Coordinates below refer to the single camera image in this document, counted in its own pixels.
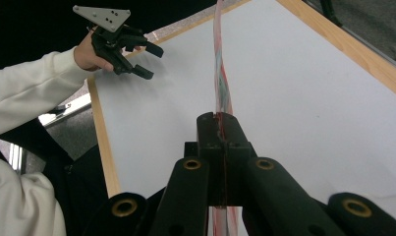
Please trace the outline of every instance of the brass ring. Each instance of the brass ring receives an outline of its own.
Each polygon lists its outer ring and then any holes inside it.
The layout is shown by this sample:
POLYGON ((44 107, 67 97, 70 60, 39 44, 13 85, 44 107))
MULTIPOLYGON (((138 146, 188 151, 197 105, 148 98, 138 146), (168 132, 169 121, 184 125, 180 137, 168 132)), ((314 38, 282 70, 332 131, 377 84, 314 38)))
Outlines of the brass ring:
POLYGON ((196 170, 201 168, 201 163, 198 160, 190 159, 183 163, 183 167, 188 170, 196 170))
POLYGON ((342 202, 342 205, 344 206, 344 209, 347 212, 354 214, 356 216, 363 218, 372 216, 371 209, 361 201, 346 199, 342 202))
POLYGON ((265 159, 259 159, 256 161, 256 166, 260 169, 264 170, 270 170, 274 168, 274 164, 271 161, 265 160, 265 159))
POLYGON ((112 213, 117 217, 125 217, 132 213, 134 213, 137 209, 137 202, 133 199, 123 199, 114 204, 112 206, 112 213), (130 207, 127 208, 120 208, 123 204, 129 204, 130 207))

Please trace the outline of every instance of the metal plate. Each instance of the metal plate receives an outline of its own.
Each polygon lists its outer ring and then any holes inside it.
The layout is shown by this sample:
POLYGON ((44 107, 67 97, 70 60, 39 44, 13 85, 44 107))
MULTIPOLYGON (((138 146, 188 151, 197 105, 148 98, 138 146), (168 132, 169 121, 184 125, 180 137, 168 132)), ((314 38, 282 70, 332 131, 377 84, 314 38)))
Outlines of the metal plate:
POLYGON ((107 8, 74 6, 73 11, 111 32, 117 30, 131 16, 130 10, 107 8))

